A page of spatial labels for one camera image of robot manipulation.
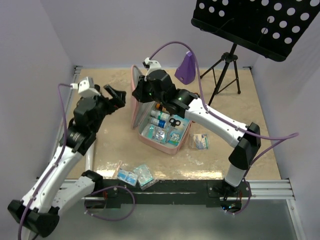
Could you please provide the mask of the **large blue packet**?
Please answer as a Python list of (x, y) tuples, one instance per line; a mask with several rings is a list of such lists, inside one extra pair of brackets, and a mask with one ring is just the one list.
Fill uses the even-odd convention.
[(177, 130), (174, 130), (172, 132), (167, 132), (167, 138), (166, 138), (167, 143), (172, 144), (174, 146), (177, 146), (180, 143), (180, 141), (182, 140), (190, 121), (188, 119), (181, 118), (178, 115), (172, 115), (170, 118), (175, 118), (175, 119), (181, 121), (181, 124), (180, 124), (180, 126), (177, 127)]

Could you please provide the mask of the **black handled scissors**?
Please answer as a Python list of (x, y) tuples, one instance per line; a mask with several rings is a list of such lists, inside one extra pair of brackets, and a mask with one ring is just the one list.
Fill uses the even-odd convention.
[(181, 121), (173, 117), (169, 119), (168, 123), (170, 124), (168, 132), (176, 131), (177, 127), (181, 125)]

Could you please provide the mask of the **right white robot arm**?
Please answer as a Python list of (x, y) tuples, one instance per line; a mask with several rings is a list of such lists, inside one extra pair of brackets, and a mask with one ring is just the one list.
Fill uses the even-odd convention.
[(258, 138), (260, 127), (253, 122), (246, 125), (234, 121), (204, 104), (195, 93), (176, 88), (163, 69), (143, 75), (133, 66), (131, 76), (132, 100), (139, 104), (138, 112), (142, 112), (142, 108), (150, 104), (162, 104), (171, 115), (196, 122), (233, 147), (222, 189), (227, 196), (235, 196), (241, 190), (240, 183), (261, 147), (261, 140)]

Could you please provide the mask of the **white green bottle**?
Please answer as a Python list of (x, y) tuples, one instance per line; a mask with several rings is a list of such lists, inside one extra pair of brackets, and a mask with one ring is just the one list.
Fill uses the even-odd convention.
[(152, 110), (150, 115), (158, 120), (167, 121), (170, 118), (170, 114), (159, 111), (159, 110)]

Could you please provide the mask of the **brown medicine bottle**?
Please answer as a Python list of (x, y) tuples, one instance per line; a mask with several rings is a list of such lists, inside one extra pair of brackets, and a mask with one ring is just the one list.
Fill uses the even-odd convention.
[(161, 112), (168, 113), (167, 109), (166, 109), (162, 104), (160, 104), (160, 103), (157, 103), (157, 104), (155, 105), (155, 108), (156, 108), (157, 110), (161, 111)]

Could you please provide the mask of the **teal topped zip bag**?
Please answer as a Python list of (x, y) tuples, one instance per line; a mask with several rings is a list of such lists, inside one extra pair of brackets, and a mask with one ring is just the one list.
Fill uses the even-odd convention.
[(146, 137), (154, 142), (165, 144), (167, 142), (167, 130), (151, 124), (147, 131)]

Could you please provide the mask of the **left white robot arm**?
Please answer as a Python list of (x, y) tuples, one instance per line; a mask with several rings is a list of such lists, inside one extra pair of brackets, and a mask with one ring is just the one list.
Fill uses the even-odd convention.
[(58, 225), (63, 211), (89, 194), (99, 196), (104, 190), (103, 177), (87, 170), (75, 184), (66, 190), (60, 188), (69, 172), (87, 153), (96, 140), (97, 133), (107, 115), (126, 105), (126, 92), (116, 90), (109, 84), (85, 87), (72, 84), (77, 89), (78, 100), (70, 121), (63, 120), (63, 135), (44, 172), (33, 187), (20, 200), (12, 200), (7, 209), (19, 224), (17, 238), (34, 240), (48, 237)]

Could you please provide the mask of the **pink medicine kit case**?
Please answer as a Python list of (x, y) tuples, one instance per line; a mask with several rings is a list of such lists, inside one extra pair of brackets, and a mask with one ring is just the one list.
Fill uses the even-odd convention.
[(196, 95), (176, 88), (165, 70), (143, 74), (136, 65), (131, 67), (131, 91), (131, 128), (146, 145), (175, 155), (189, 136), (192, 122), (185, 110)]

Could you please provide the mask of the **white blue small bottle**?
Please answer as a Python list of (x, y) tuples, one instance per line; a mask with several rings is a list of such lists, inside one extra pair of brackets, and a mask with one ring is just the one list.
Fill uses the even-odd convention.
[(154, 117), (150, 118), (150, 123), (160, 128), (165, 128), (167, 123), (163, 120), (156, 119)]

